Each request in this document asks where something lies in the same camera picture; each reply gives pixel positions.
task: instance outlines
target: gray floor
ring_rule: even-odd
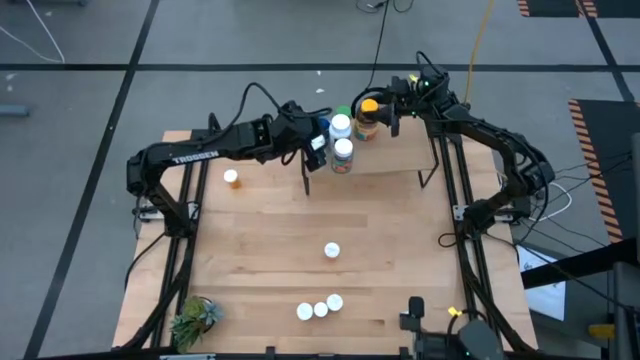
[[[42,14],[51,12],[43,19],[69,63],[126,64],[149,2],[93,0],[86,8],[44,0],[35,4]],[[465,0],[417,0],[407,14],[390,12],[380,61],[411,63],[421,49],[436,62],[466,64],[484,6]],[[141,63],[370,63],[380,19],[381,14],[358,13],[352,1],[344,0],[161,0]],[[629,46],[640,20],[598,22],[618,62],[640,64],[640,48]],[[0,26],[55,56],[26,5],[0,1]],[[41,61],[0,34],[3,63]],[[516,1],[496,3],[478,63],[605,64],[585,19],[524,18]],[[406,73],[379,72],[374,84]],[[369,75],[136,73],[40,355],[100,351],[111,345],[124,273],[135,246],[133,199],[124,188],[129,156],[166,130],[204,127],[210,111],[226,124],[250,81],[262,83],[279,101],[295,98],[306,109],[315,109],[349,103]],[[24,355],[122,78],[118,71],[0,71],[0,103],[25,104],[32,110],[28,119],[0,120],[0,163],[5,169],[0,196],[8,204],[0,216],[0,321],[5,324],[0,329],[1,359]],[[640,97],[640,74],[627,73],[625,79]],[[452,73],[454,90],[464,91],[465,81],[465,72]],[[569,117],[570,98],[621,100],[608,73],[479,72],[474,77],[473,113],[525,134],[556,169],[584,162]],[[252,93],[243,117],[271,111],[259,93]],[[572,174],[588,175],[584,169]],[[572,194],[572,207],[555,219],[606,244],[590,185]],[[552,208],[561,206],[558,201]],[[551,223],[537,228],[578,249],[595,247]],[[521,229],[514,233],[520,235]],[[529,241],[573,254],[535,233]],[[541,348],[550,353],[599,356],[587,344],[537,330]]]

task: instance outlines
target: orange bottle cap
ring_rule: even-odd
[[[360,105],[362,112],[378,111],[378,102],[373,99],[366,99]]]

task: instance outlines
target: plant pot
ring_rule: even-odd
[[[205,302],[205,303],[207,303],[207,304],[209,304],[209,305],[213,304],[213,301],[211,301],[211,300],[207,299],[207,298],[206,298],[206,297],[204,297],[204,296],[200,296],[200,299],[202,299],[202,302]],[[216,321],[214,320],[214,321],[213,321],[213,323],[212,323],[211,325],[207,326],[207,328],[206,328],[206,329],[204,329],[203,334],[206,334],[209,330],[211,330],[211,328],[212,328],[212,327],[213,327],[213,325],[215,325],[215,324],[216,324]]]

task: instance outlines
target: succulent plant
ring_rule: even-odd
[[[171,324],[177,350],[183,354],[187,352],[222,316],[220,307],[211,300],[198,296],[188,298],[182,307],[182,313]]]

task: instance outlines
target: potted plant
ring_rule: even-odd
[[[202,339],[202,334],[220,321],[222,315],[220,307],[213,301],[200,296],[189,297],[171,324],[178,352],[186,353],[198,339]]]

